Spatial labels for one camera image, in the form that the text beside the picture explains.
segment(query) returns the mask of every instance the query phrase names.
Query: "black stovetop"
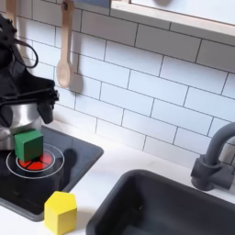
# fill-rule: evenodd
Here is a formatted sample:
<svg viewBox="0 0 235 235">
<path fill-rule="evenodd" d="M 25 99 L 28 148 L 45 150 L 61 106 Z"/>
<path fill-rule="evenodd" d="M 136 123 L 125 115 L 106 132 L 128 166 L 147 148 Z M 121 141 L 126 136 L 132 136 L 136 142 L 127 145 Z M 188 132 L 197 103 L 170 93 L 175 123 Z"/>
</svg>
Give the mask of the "black stovetop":
<svg viewBox="0 0 235 235">
<path fill-rule="evenodd" d="M 44 204 L 54 191 L 69 192 L 103 154 L 93 144 L 43 128 L 44 154 L 21 162 L 13 151 L 0 151 L 0 205 L 34 221 L 43 220 Z"/>
</svg>

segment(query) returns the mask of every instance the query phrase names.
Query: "green cube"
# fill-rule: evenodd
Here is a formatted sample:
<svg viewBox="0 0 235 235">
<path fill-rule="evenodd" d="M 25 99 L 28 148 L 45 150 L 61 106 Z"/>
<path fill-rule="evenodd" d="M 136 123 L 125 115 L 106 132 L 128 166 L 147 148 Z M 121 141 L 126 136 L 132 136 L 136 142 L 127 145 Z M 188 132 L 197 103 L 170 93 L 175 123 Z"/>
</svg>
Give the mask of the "green cube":
<svg viewBox="0 0 235 235">
<path fill-rule="evenodd" d="M 15 135 L 15 154 L 23 162 L 28 162 L 43 153 L 43 135 L 33 129 Z"/>
</svg>

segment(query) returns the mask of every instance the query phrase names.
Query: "white countertop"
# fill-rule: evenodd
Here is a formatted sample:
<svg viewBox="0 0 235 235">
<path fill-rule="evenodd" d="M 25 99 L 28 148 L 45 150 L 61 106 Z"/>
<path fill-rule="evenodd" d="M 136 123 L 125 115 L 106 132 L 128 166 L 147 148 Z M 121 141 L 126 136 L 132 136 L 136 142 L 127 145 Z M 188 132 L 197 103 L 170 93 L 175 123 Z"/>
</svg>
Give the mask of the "white countertop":
<svg viewBox="0 0 235 235">
<path fill-rule="evenodd" d="M 105 152 L 71 192 L 76 195 L 78 216 L 77 228 L 69 234 L 85 235 L 85 226 L 90 217 L 99 208 L 119 177 L 127 171 L 145 169 L 192 187 L 191 170 L 183 166 L 103 139 L 95 134 L 83 132 L 58 121 L 54 121 L 49 127 L 98 145 Z M 209 193 L 235 204 L 235 185 L 229 191 L 214 189 Z M 51 234 L 44 227 L 43 222 L 32 222 L 3 207 L 0 207 L 0 221 L 0 234 Z"/>
</svg>

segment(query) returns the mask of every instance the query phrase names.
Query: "gray faucet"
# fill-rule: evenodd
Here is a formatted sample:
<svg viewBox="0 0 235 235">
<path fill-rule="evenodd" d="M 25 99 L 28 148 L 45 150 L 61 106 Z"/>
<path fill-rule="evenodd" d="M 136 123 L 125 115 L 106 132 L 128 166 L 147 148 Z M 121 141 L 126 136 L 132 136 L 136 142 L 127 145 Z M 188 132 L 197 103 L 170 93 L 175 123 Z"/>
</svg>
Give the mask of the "gray faucet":
<svg viewBox="0 0 235 235">
<path fill-rule="evenodd" d="M 230 123 L 214 135 L 207 153 L 196 159 L 191 172 L 192 184 L 202 191 L 209 191 L 215 185 L 230 189 L 234 179 L 234 167 L 230 169 L 218 159 L 225 143 L 235 136 L 235 122 Z"/>
</svg>

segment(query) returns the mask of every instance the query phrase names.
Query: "tile wall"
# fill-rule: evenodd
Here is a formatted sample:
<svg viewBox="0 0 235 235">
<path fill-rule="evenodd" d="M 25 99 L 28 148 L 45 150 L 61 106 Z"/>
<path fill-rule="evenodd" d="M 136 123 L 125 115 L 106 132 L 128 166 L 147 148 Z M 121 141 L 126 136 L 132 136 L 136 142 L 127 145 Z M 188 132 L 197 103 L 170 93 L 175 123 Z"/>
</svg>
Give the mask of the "tile wall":
<svg viewBox="0 0 235 235">
<path fill-rule="evenodd" d="M 32 72 L 55 81 L 61 122 L 192 167 L 235 121 L 235 39 L 174 23 L 77 5 L 73 83 L 59 87 L 62 0 L 18 0 L 17 35 L 39 54 Z M 0 1 L 5 12 L 5 1 Z M 35 59 L 21 48 L 27 63 Z M 235 139 L 221 160 L 233 164 Z"/>
</svg>

